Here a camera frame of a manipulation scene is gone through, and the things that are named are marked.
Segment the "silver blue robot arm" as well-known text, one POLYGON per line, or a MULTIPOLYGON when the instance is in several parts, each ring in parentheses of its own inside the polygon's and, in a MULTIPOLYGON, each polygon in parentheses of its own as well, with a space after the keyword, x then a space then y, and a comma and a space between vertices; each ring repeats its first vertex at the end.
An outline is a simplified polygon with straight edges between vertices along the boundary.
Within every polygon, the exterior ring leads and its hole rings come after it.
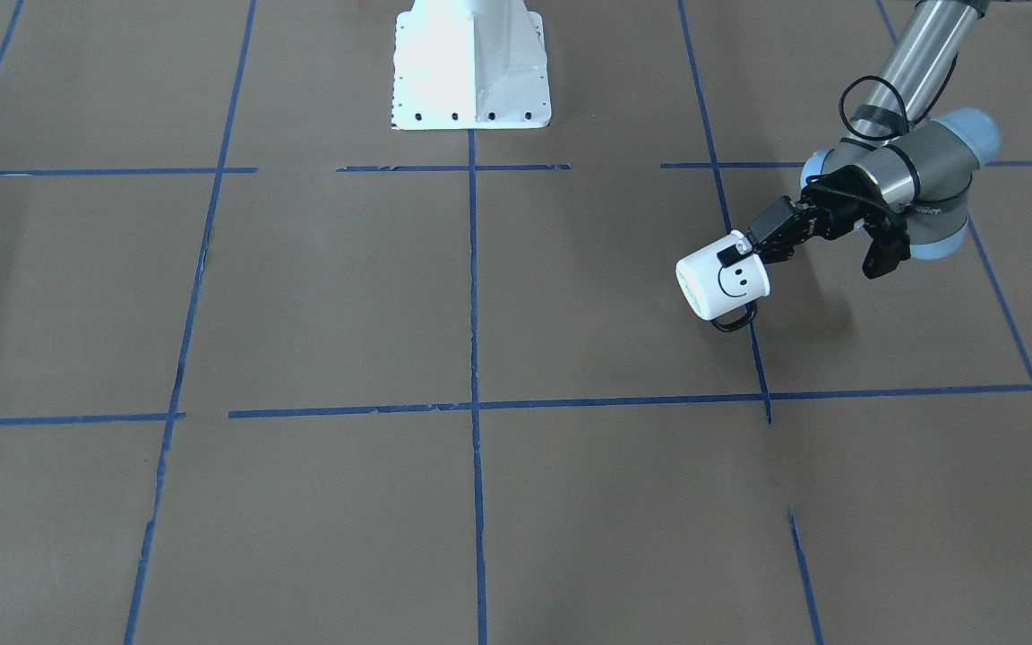
POLYGON ((782 197, 745 231, 735 231, 709 265, 791 260, 812 237, 834 241, 854 228, 871 237, 863 273, 880 278, 945 241, 966 223, 972 175, 1001 149, 992 118, 974 107, 930 117, 952 78, 959 50, 986 1, 921 1, 834 150, 816 152, 798 199, 782 197))

